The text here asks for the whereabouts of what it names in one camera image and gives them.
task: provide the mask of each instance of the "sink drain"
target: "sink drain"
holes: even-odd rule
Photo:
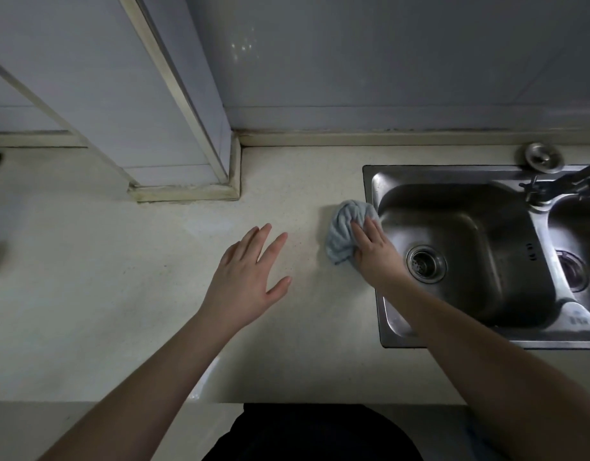
[[[430,246],[416,246],[408,251],[406,266],[411,275],[422,283],[437,283],[447,272],[445,258]]]
[[[570,290],[573,293],[579,293],[587,288],[590,284],[590,277],[583,261],[567,251],[556,251],[556,253]]]

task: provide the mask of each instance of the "kitchen sink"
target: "kitchen sink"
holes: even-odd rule
[[[580,166],[569,166],[550,181]],[[418,284],[526,348],[590,348],[590,197],[533,207],[517,166],[364,166],[366,200]],[[422,347],[376,294],[381,343]]]

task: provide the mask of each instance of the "blue cloth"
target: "blue cloth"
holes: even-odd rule
[[[325,251],[330,261],[337,265],[348,260],[355,266],[353,255],[357,242],[350,226],[351,220],[363,226],[365,217],[378,220],[378,214],[372,204],[358,200],[345,200],[340,204],[331,219],[330,228],[325,241]]]

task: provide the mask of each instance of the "forearm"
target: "forearm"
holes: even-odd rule
[[[471,409],[506,446],[527,438],[551,448],[545,437],[560,437],[568,446],[575,435],[571,425],[590,431],[590,395],[553,367],[425,293],[410,279],[398,280],[386,297],[419,333]]]
[[[149,460],[186,397],[235,333],[197,314],[41,461]]]

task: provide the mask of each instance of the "black pants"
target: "black pants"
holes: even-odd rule
[[[423,461],[398,426],[359,404],[244,404],[204,461],[295,458]]]

